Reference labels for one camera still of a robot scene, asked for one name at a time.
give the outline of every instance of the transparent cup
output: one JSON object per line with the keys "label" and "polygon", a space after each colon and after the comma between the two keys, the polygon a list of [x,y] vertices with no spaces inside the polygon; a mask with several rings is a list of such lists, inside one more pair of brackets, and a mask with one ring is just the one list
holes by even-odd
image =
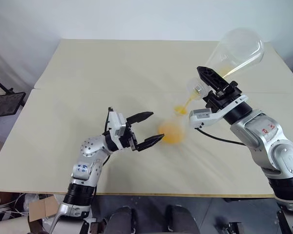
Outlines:
{"label": "transparent cup", "polygon": [[[229,31],[219,41],[205,66],[213,69],[222,78],[232,73],[258,64],[264,55],[261,38],[251,29],[236,28]],[[195,99],[206,97],[211,88],[199,78],[191,79],[187,89]]]}

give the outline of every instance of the pouring liquid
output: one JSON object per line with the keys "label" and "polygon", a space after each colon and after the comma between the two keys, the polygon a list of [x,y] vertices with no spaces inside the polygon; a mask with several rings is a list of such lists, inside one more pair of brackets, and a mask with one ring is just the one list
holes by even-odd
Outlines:
{"label": "pouring liquid", "polygon": [[177,105],[174,107],[176,116],[172,119],[164,121],[158,128],[159,134],[165,134],[163,141],[168,144],[180,143],[185,138],[185,127],[182,123],[182,118],[188,113],[187,107],[192,100],[198,97],[198,93],[193,91],[189,99],[184,105]]}

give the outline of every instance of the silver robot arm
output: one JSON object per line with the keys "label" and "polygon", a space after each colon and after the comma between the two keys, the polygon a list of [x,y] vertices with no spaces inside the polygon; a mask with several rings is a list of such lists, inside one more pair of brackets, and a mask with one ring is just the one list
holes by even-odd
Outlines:
{"label": "silver robot arm", "polygon": [[141,122],[152,114],[153,112],[142,112],[125,119],[121,113],[109,108],[105,132],[100,136],[85,140],[81,145],[80,155],[73,166],[67,193],[55,215],[50,234],[61,216],[88,219],[93,193],[96,192],[102,167],[113,152],[128,147],[133,151],[141,151],[153,146],[163,138],[164,134],[156,135],[138,144],[135,134],[131,130],[133,123]]}
{"label": "silver robot arm", "polygon": [[215,90],[204,97],[206,109],[193,110],[190,125],[198,130],[224,118],[231,131],[249,148],[254,162],[261,167],[272,187],[283,234],[293,234],[293,142],[281,126],[261,110],[245,103],[235,81],[230,84],[207,67],[198,67],[200,78]]}

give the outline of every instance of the beige tabletop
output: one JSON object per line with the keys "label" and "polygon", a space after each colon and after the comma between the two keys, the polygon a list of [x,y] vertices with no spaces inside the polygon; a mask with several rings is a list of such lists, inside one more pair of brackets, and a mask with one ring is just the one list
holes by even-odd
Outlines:
{"label": "beige tabletop", "polygon": [[[65,193],[80,144],[103,132],[108,106],[125,117],[153,111],[134,131],[138,141],[157,134],[216,44],[62,40],[0,153],[0,190]],[[260,64],[230,79],[293,141],[293,74],[269,44],[265,49]],[[203,101],[191,104],[203,107]],[[229,127],[222,120],[205,131],[238,140]],[[272,189],[246,147],[188,129],[178,145],[114,153],[98,193],[269,197]]]}

